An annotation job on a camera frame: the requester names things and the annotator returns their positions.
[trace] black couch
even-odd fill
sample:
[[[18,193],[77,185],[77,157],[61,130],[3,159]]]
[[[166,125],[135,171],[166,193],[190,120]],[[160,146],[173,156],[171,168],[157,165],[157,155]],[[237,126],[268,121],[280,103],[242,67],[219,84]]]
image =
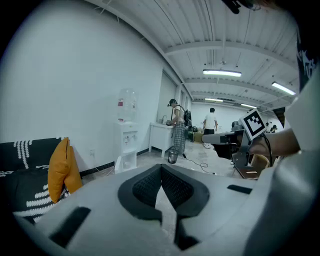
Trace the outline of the black couch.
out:
[[[48,168],[60,142],[61,138],[46,138],[0,143],[1,202],[14,215],[35,223],[55,206],[48,192]],[[57,204],[68,195],[63,187]]]

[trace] floor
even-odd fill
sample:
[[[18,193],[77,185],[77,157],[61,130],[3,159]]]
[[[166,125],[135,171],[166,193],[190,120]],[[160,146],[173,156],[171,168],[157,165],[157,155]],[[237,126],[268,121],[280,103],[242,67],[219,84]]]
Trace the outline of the floor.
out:
[[[208,168],[203,168],[206,172],[214,172],[216,175],[219,176],[227,176],[241,179],[240,174],[237,171],[234,171],[233,165],[230,164],[231,161],[218,157],[216,151],[214,151],[213,148],[207,149],[204,148],[202,143],[190,142],[187,140],[185,143],[184,153],[188,159],[195,161],[197,164],[208,164]],[[168,164],[168,152],[166,152],[164,158],[161,158],[161,151],[153,149],[151,152],[139,155],[136,158],[136,162],[137,167],[152,165],[154,163]],[[196,165],[192,161],[184,159],[183,156],[178,156],[176,165],[194,170],[196,172],[204,173],[204,171],[201,169],[199,165]],[[82,183],[85,185],[95,179],[104,177],[105,175],[114,174],[115,171],[113,170],[113,167],[110,167],[104,169],[101,172],[95,172],[93,174],[84,176],[82,178]],[[172,205],[170,204],[162,187],[158,192],[155,208],[162,211],[162,230],[167,234],[168,239],[170,241],[173,241],[176,229],[177,214]]]

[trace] white counter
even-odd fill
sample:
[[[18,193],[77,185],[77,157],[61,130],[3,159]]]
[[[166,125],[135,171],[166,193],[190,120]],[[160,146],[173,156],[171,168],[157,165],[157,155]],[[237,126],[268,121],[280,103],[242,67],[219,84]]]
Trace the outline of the white counter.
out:
[[[174,126],[168,126],[161,123],[150,123],[150,141],[149,141],[149,152],[151,148],[155,147],[162,150],[161,157],[165,157],[166,150],[170,149],[174,144]]]

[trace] water bottle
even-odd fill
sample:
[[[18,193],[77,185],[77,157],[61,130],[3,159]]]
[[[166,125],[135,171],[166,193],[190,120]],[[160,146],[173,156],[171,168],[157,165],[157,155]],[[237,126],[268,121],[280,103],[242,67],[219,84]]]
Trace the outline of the water bottle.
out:
[[[137,94],[132,88],[124,88],[119,93],[118,120],[133,121],[137,112]]]

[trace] white shirt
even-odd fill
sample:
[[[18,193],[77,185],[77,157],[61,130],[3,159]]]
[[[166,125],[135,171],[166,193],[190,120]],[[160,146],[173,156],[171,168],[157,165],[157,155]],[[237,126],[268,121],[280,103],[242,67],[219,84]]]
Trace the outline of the white shirt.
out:
[[[174,116],[176,116],[176,110],[179,110],[179,117],[178,117],[178,122],[184,122],[185,119],[184,119],[184,116],[185,116],[185,112],[181,109],[180,106],[176,106],[174,108]]]
[[[215,113],[209,113],[205,116],[205,129],[210,129],[213,130],[216,128],[216,123],[215,121],[217,121],[216,119],[216,115]]]

